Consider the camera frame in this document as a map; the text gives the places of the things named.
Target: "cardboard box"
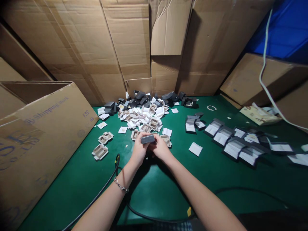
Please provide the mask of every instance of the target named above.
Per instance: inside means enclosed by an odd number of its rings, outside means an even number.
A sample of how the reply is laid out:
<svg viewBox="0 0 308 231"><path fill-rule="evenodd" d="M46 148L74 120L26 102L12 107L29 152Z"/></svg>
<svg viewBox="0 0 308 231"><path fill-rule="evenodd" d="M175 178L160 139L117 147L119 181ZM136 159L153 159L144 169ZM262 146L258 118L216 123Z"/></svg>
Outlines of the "cardboard box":
<svg viewBox="0 0 308 231"><path fill-rule="evenodd" d="M273 2L195 1L176 92L183 91L188 96L213 95Z"/></svg>
<svg viewBox="0 0 308 231"><path fill-rule="evenodd" d="M26 81L3 58L0 57L0 81Z"/></svg>
<svg viewBox="0 0 308 231"><path fill-rule="evenodd" d="M291 93L276 102L285 118L301 127L308 128L308 81L297 87Z"/></svg>
<svg viewBox="0 0 308 231"><path fill-rule="evenodd" d="M234 100L232 100L231 98L229 98L227 95L225 95L224 93L220 93L220 95L225 98L230 104L232 104L236 109L242 109L242 106L239 105L237 102L235 102Z"/></svg>
<svg viewBox="0 0 308 231"><path fill-rule="evenodd" d="M192 0L151 0L151 55L181 55Z"/></svg>
<svg viewBox="0 0 308 231"><path fill-rule="evenodd" d="M150 78L147 0L100 0L124 80Z"/></svg>
<svg viewBox="0 0 308 231"><path fill-rule="evenodd" d="M261 107L269 104L270 100L259 82L262 66L262 56L245 54L220 89L242 106L256 103ZM303 82L307 76L306 65L266 58L262 81L273 99L276 99Z"/></svg>
<svg viewBox="0 0 308 231"><path fill-rule="evenodd" d="M182 56L152 56L152 90L162 96L175 90Z"/></svg>
<svg viewBox="0 0 308 231"><path fill-rule="evenodd" d="M52 81L44 68L32 57L26 48L14 35L0 24L0 56L28 81ZM23 81L18 79L3 79L0 81Z"/></svg>
<svg viewBox="0 0 308 231"><path fill-rule="evenodd" d="M93 106L125 96L99 0L10 1L6 22L60 81L74 81Z"/></svg>
<svg viewBox="0 0 308 231"><path fill-rule="evenodd" d="M1 209L16 230L98 117L73 82L2 82L1 92L19 102L0 119ZM11 113L7 105L0 111Z"/></svg>

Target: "green workbench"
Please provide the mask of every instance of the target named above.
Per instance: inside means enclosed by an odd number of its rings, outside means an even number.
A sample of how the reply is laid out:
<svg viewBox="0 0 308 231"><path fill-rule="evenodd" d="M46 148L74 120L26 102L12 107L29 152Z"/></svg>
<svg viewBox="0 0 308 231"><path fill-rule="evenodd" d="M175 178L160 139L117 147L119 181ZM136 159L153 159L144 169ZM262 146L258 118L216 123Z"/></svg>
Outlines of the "green workbench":
<svg viewBox="0 0 308 231"><path fill-rule="evenodd" d="M257 126L222 96L197 98L198 109L174 106L179 113L173 114L169 110L170 114L161 119L164 127L173 130L171 152L195 177L212 191L225 187L247 187L271 194L294 206L308 206L307 168L291 164L287 157L264 155L257 168L251 169L223 155L222 148L211 142L212 139L202 131L197 131L196 135L185 133L187 115L196 112L204 113L202 120L207 124L218 118L231 128ZM208 105L215 106L217 110L209 111ZM128 162L134 146L132 132L128 129L126 134L118 133L120 127L127 126L127 123L120 121L117 115L110 116L106 123L108 125L103 129L93 127L19 230L63 229L103 187L114 170L116 155L121 155L120 167ZM296 153L303 153L300 146L308 143L305 132L285 122L259 126L259 129L278 136L277 139L270 138L271 141L289 142ZM99 144L98 137L103 132L111 132L114 138L106 145L109 153L101 161L95 161L91 152ZM188 150L192 142L203 147L199 157ZM156 159L149 158L141 166L130 192L132 194L127 200L130 199L137 212L162 219L187 217L189 203L168 170ZM258 192L231 190L220 193L218 197L235 214L285 209L283 203ZM149 222L130 212L125 202L116 221L118 225Z"/></svg>

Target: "yellow tag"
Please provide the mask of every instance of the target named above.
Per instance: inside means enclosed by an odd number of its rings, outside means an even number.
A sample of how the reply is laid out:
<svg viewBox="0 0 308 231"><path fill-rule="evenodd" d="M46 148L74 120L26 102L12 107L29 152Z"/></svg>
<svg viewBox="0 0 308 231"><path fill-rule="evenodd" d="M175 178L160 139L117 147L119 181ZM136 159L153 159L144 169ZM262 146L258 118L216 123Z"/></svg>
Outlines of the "yellow tag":
<svg viewBox="0 0 308 231"><path fill-rule="evenodd" d="M192 215L192 208L189 207L187 210L187 216L190 217Z"/></svg>

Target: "white ring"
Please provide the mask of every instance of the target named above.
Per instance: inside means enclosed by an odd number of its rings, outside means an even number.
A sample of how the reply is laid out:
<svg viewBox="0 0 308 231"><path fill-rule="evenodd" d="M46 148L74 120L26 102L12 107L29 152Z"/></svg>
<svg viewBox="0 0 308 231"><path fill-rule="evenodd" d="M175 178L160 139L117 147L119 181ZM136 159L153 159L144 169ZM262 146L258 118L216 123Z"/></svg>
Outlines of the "white ring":
<svg viewBox="0 0 308 231"><path fill-rule="evenodd" d="M217 108L216 107L214 107L214 106L211 106L211 105L208 105L208 107L207 107L210 111L216 111L217 110Z"/></svg>

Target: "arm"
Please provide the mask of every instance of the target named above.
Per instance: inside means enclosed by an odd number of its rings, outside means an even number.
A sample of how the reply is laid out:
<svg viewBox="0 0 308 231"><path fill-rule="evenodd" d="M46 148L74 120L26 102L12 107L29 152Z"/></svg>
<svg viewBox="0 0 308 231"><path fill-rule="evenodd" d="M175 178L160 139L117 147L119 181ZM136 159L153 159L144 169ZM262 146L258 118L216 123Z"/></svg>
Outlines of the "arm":
<svg viewBox="0 0 308 231"><path fill-rule="evenodd" d="M138 138L135 140L132 157L116 177L118 183L126 189L129 188L129 185L145 157L149 144L141 144L140 140L140 138L145 135L150 135L150 133L139 134ZM124 196L125 191L122 191L114 182L112 182L88 211L86 211L86 213L80 218L74 226L73 231L109 230Z"/></svg>
<svg viewBox="0 0 308 231"><path fill-rule="evenodd" d="M206 230L246 230L228 207L172 155L164 140L154 136L157 144L149 148L170 169Z"/></svg>

